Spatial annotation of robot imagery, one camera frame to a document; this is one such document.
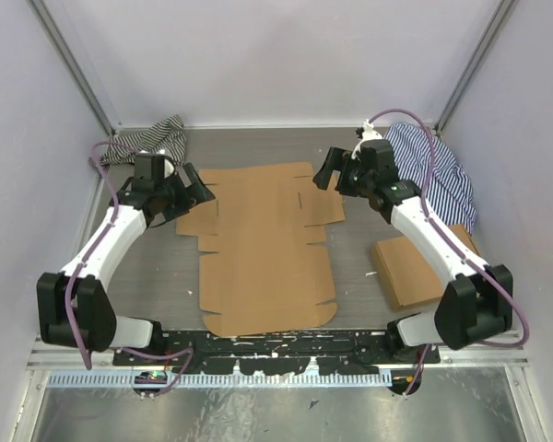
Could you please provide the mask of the blue white striped cloth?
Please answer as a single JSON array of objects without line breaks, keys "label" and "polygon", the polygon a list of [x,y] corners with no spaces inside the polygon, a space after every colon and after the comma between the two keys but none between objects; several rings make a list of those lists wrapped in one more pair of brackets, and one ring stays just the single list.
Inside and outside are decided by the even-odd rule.
[{"label": "blue white striped cloth", "polygon": [[[399,177],[422,186],[430,158],[425,132],[409,123],[397,122],[389,128],[384,138],[394,149]],[[472,232],[477,220],[472,181],[445,143],[436,139],[434,150],[434,167],[427,190],[429,207],[445,224],[461,224],[468,232]]]}]

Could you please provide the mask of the folded brown cardboard box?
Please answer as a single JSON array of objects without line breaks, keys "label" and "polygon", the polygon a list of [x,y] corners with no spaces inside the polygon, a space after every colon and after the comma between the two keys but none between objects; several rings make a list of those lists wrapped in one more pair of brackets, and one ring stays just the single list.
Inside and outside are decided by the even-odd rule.
[{"label": "folded brown cardboard box", "polygon": [[440,301],[444,285],[408,238],[378,241],[371,247],[371,258],[391,309],[421,308]]}]

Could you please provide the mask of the right aluminium frame post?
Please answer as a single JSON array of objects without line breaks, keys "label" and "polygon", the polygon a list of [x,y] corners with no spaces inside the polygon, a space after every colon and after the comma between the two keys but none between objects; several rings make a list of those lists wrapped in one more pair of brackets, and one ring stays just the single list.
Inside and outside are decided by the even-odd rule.
[{"label": "right aluminium frame post", "polygon": [[465,92],[475,78],[477,72],[487,59],[492,46],[497,41],[501,31],[506,26],[513,10],[517,7],[517,0],[500,0],[492,13],[487,26],[484,28],[475,49],[473,50],[464,71],[460,75],[453,91],[444,106],[439,119],[433,126],[435,134],[443,137],[451,118],[459,106]]}]

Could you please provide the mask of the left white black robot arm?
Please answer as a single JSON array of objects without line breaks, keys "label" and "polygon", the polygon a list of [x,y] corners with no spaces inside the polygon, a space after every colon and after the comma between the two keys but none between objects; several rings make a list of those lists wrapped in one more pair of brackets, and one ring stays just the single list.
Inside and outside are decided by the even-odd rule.
[{"label": "left white black robot arm", "polygon": [[42,341],[85,353],[128,347],[144,364],[160,363],[167,353],[160,323],[116,314],[108,287],[125,254],[157,216],[170,222],[214,198],[192,164],[176,166],[163,154],[137,154],[132,176],[113,191],[83,249],[59,272],[39,278]]}]

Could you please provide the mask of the brown cardboard box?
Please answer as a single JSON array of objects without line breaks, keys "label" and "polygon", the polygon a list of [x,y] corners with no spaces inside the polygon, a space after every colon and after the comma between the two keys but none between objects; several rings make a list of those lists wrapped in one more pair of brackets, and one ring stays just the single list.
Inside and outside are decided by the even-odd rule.
[{"label": "brown cardboard box", "polygon": [[371,247],[371,258],[391,309],[421,308],[440,301],[444,285],[408,238],[378,241]]},{"label": "brown cardboard box", "polygon": [[337,304],[325,227],[345,218],[335,185],[317,189],[309,162],[200,176],[216,198],[180,217],[176,232],[198,239],[206,328],[235,337],[329,322]]}]

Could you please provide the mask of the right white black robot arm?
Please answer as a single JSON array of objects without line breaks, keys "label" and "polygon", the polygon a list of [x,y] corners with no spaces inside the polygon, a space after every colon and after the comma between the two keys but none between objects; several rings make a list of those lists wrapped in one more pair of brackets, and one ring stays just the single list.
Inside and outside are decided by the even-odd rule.
[{"label": "right white black robot arm", "polygon": [[424,192],[402,180],[391,144],[384,139],[362,141],[358,153],[332,147],[312,181],[325,190],[334,174],[335,190],[362,197],[420,252],[444,287],[435,310],[388,324],[388,355],[407,363],[424,344],[460,350],[487,343],[512,327],[513,276],[504,265],[491,266],[426,208]]}]

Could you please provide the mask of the left aluminium frame post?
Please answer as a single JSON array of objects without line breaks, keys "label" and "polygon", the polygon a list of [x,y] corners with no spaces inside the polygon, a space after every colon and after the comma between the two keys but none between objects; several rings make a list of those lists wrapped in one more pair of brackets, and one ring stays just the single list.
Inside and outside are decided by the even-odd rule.
[{"label": "left aluminium frame post", "polygon": [[27,1],[27,4],[33,12],[35,18],[37,18],[38,22],[41,24],[45,34],[63,62],[65,69],[72,77],[76,89],[86,101],[88,108],[91,110],[100,128],[103,129],[107,135],[115,135],[115,126],[106,115],[100,99],[97,97],[93,87],[90,85],[84,70],[78,63],[77,58],[73,54],[72,49],[65,39],[65,35],[56,23],[53,14],[49,11],[46,3],[44,1],[29,0]]}]

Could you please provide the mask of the aluminium frame post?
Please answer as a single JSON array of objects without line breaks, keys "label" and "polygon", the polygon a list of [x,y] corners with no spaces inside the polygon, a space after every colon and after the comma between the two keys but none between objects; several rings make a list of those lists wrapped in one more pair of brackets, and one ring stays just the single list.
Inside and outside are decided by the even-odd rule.
[{"label": "aluminium frame post", "polygon": [[37,18],[38,22],[41,24],[45,34],[63,62],[65,69],[72,77],[76,89],[86,101],[88,108],[91,110],[100,128],[103,129],[107,135],[115,135],[115,126],[106,115],[100,99],[97,97],[93,87],[90,85],[84,70],[78,63],[77,58],[73,54],[72,49],[65,39],[65,35],[56,23],[53,14],[49,11],[46,3],[44,1],[29,0],[27,1],[27,4],[33,12],[35,18]]},{"label": "aluminium frame post", "polygon": [[460,75],[453,91],[444,106],[439,119],[433,126],[435,134],[443,137],[451,118],[459,106],[465,92],[475,78],[477,72],[487,59],[492,46],[497,41],[501,31],[506,26],[513,10],[517,7],[517,0],[500,0],[492,13],[487,26],[484,28],[475,49],[473,50],[464,71]]}]

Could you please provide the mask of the black white striped cloth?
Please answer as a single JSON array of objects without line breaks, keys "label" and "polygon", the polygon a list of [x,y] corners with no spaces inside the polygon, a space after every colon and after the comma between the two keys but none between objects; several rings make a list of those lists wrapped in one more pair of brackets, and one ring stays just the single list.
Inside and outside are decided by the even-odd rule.
[{"label": "black white striped cloth", "polygon": [[128,146],[148,153],[163,153],[170,157],[175,165],[185,164],[186,135],[179,115],[172,115],[142,132],[112,140],[123,144],[124,147],[106,146],[105,151],[99,156],[100,165],[105,169],[110,166],[134,164],[135,151],[128,149]]}]

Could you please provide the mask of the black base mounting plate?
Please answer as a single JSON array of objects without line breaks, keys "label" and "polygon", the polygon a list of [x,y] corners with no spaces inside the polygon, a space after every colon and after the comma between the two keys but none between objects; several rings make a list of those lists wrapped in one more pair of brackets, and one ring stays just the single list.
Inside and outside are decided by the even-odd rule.
[{"label": "black base mounting plate", "polygon": [[166,331],[168,354],[191,348],[194,355],[188,374],[267,376],[306,371],[311,362],[318,374],[377,374],[380,366],[418,362],[423,348],[393,350],[383,331],[333,329],[262,333],[243,337],[218,337],[209,331]]}]

